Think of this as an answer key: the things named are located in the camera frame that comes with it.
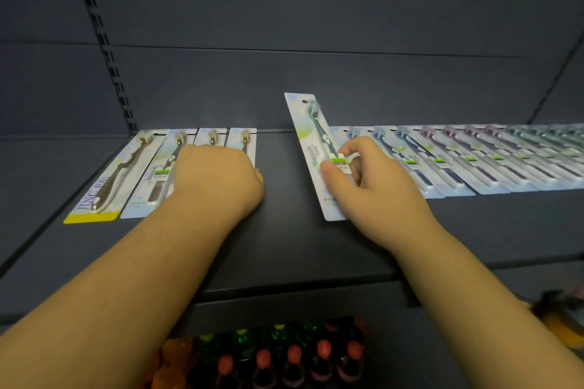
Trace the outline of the orange plastic packet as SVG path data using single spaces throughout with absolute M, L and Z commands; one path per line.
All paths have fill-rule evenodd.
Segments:
M 193 389 L 189 374 L 198 360 L 193 337 L 167 339 L 152 357 L 138 389 Z

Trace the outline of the dark grey metal shelf board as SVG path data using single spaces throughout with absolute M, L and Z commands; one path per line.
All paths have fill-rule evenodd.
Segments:
M 387 254 L 350 222 L 327 222 L 296 136 L 261 133 L 259 208 L 223 245 L 197 301 L 332 289 L 398 278 Z M 434 216 L 486 266 L 515 269 L 584 257 L 584 189 L 428 201 Z M 33 309 L 141 220 L 64 224 L 43 231 L 0 279 L 0 319 Z

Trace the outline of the cluster of dark capped bottles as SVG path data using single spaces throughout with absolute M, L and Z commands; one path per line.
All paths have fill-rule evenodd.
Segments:
M 239 329 L 194 339 L 188 389 L 364 389 L 361 316 Z

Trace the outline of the gold-head toothbrush packet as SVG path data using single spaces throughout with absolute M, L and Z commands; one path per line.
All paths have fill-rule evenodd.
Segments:
M 227 128 L 200 128 L 194 138 L 195 146 L 224 147 L 227 141 Z
M 257 129 L 251 127 L 231 127 L 225 146 L 241 150 L 250 159 L 253 167 L 256 165 Z

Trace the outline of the person's right hand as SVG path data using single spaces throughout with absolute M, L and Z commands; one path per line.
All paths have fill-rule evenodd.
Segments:
M 371 137 L 349 140 L 339 151 L 358 156 L 349 165 L 353 196 L 347 205 L 337 204 L 367 238 L 398 254 L 442 232 L 413 178 Z

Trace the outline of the person's left hand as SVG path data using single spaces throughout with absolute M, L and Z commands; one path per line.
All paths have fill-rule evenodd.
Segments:
M 174 167 L 174 190 L 168 203 L 198 218 L 200 226 L 230 233 L 254 210 L 249 189 L 254 169 L 241 150 L 189 144 Z

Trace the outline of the person's right forearm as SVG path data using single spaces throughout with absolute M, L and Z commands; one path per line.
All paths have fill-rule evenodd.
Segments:
M 441 227 L 388 244 L 476 389 L 584 389 L 584 363 Z

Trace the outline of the person's left forearm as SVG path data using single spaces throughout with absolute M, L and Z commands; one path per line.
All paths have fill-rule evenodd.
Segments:
M 137 389 L 237 221 L 173 196 L 0 336 L 0 389 Z

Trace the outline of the green toothbrush blister packet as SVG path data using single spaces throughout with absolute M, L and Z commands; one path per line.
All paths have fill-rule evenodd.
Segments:
M 324 218 L 327 222 L 344 221 L 347 218 L 327 190 L 320 165 L 324 160 L 329 160 L 352 180 L 349 164 L 339 152 L 339 146 L 315 96 L 286 92 L 284 97 Z

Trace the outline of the slotted grey shelf upright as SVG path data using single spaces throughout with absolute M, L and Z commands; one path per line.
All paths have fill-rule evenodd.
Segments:
M 528 124 L 584 123 L 584 31 L 562 62 Z
M 89 15 L 92 28 L 94 30 L 99 49 L 103 54 L 107 72 L 113 84 L 117 101 L 120 105 L 123 119 L 128 128 L 129 135 L 136 135 L 139 128 L 131 110 L 130 102 L 127 98 L 126 88 L 120 74 L 119 65 L 114 56 L 114 47 L 107 34 L 107 28 L 103 21 L 102 10 L 97 0 L 84 0 L 87 13 Z

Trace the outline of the brown toothbrush packet green label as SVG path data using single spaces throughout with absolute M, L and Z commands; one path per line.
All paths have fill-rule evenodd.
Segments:
M 197 129 L 173 129 L 166 134 L 124 207 L 122 220 L 148 216 L 172 194 L 176 158 L 183 146 L 194 142 L 196 134 Z

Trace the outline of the row of toothbrush packets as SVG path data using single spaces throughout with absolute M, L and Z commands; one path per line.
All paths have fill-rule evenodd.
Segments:
M 521 143 L 499 125 L 336 126 L 369 136 L 427 199 L 584 189 L 584 161 Z

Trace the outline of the yellow and black item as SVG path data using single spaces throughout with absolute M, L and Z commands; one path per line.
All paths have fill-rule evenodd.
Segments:
M 584 353 L 584 285 L 545 291 L 530 310 L 567 348 Z

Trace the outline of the brown toothbrush packet yellow edge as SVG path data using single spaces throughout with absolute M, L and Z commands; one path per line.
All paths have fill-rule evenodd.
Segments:
M 120 150 L 64 219 L 64 224 L 117 219 L 169 129 L 142 130 Z

